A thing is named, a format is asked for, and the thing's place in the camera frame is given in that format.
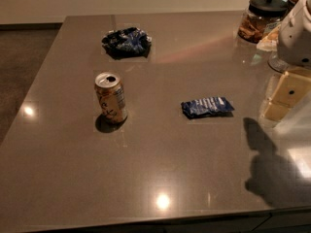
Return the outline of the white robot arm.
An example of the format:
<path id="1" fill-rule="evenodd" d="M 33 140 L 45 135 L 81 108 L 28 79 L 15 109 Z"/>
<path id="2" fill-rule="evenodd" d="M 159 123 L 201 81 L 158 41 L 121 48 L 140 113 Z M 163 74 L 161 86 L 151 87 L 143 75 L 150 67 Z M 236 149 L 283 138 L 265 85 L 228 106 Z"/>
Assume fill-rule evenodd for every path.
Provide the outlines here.
<path id="1" fill-rule="evenodd" d="M 311 0 L 299 0 L 283 19 L 268 64 L 281 76 L 263 116 L 280 121 L 311 90 Z"/>

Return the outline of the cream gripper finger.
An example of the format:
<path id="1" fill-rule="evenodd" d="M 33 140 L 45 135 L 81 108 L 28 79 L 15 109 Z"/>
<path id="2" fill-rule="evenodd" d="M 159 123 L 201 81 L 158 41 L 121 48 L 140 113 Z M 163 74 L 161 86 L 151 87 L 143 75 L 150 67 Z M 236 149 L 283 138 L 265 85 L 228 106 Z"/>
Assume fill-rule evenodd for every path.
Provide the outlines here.
<path id="1" fill-rule="evenodd" d="M 263 116 L 280 121 L 311 90 L 311 71 L 292 69 L 285 71 L 267 98 Z"/>

